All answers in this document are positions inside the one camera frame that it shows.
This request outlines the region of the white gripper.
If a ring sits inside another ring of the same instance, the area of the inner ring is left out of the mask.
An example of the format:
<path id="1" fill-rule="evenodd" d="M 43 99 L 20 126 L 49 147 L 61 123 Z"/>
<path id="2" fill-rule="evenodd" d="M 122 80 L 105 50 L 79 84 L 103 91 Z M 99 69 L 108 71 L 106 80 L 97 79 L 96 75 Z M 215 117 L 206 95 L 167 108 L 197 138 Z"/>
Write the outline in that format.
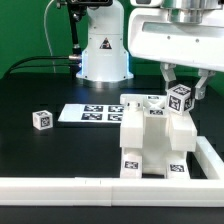
<path id="1" fill-rule="evenodd" d="M 224 9 L 205 12 L 200 24 L 172 23 L 167 18 L 165 9 L 134 9 L 129 17 L 129 52 L 161 62 L 165 90 L 176 80 L 176 65 L 202 68 L 195 85 L 195 99 L 202 100 L 215 71 L 224 72 Z"/>

